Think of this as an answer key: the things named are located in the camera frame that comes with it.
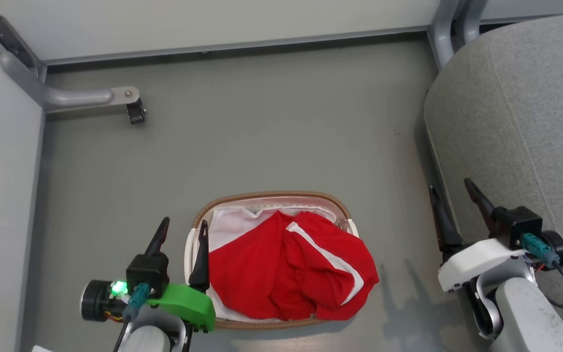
green bracket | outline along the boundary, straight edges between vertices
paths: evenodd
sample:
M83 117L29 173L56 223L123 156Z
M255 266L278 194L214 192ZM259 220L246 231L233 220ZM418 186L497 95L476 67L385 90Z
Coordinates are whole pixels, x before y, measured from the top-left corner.
M188 285L169 284L161 298L148 299L147 305L160 305L199 330L215 329L217 314L212 299Z

white stripe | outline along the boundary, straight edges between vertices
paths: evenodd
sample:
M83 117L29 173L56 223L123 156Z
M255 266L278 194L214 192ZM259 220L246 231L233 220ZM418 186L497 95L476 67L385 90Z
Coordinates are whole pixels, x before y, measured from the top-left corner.
M296 234L299 234L299 236L304 238L306 241L308 241L308 243L312 247L314 247L320 254L322 254L322 256L324 256L335 269L348 272L349 274L351 274L351 276L353 276L353 289L351 290L351 292L349 292L349 295L346 297L345 301L342 302L342 305L349 302L351 298L353 298L357 294L357 292L359 292L360 289L362 289L362 287L364 286L364 280L362 279L362 276L360 276L360 273L357 272L357 270L353 269L353 267L349 265L349 263L345 262L342 258L331 254L330 252L328 252L328 250L319 247L319 245L317 245L314 242L314 240L310 237L310 235L305 230L303 230L297 223L292 222L290 225L288 225L288 227L286 227L286 230L290 232L295 232Z

laundry basket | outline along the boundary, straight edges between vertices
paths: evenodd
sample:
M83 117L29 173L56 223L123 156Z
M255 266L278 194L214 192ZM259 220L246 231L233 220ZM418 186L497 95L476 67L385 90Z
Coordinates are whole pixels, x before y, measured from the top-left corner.
M297 191L281 191L281 192L259 192L250 194L241 194L239 196L230 196L219 198L213 202L208 203L197 214L193 222L193 227L186 239L186 248L184 252L184 276L186 282L190 277L195 261L196 254L199 250L199 241L197 241L197 234L201 221L206 220L210 227L214 223L215 210L224 208L242 207L252 212L257 212L264 209L297 209L311 212L326 212L330 220L347 231L353 236L359 237L357 228L351 220L351 214L342 203L330 196L329 194L319 192L297 192ZM242 329L242 330L266 330L266 329L283 329L294 328L298 326L314 325L322 323L324 320L316 318L308 318L295 321L276 321L270 322L268 320L261 323L246 323L242 321L232 321L228 319L217 318L216 327L221 329Z

gray fabric upholstery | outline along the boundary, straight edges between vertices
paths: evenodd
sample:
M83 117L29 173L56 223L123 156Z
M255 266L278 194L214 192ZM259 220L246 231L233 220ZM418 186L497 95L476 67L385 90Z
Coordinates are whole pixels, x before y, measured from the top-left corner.
M563 16L502 27L463 47L427 94L425 120L466 241L487 238L467 176L495 205L525 205L563 236ZM538 281L563 302L558 272Z

gray metal leg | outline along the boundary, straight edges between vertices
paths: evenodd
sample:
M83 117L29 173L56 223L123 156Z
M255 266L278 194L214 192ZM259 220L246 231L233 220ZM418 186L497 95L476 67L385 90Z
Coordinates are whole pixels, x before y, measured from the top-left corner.
M427 31L438 69L442 69L453 56L451 43L451 23L460 0L441 0L432 25Z
M479 22L488 0L465 0L462 11L455 19L455 33L463 45L479 36Z
M46 112L134 104L140 98L140 92L136 87L73 91L48 87L8 51L0 54L0 64L14 82Z

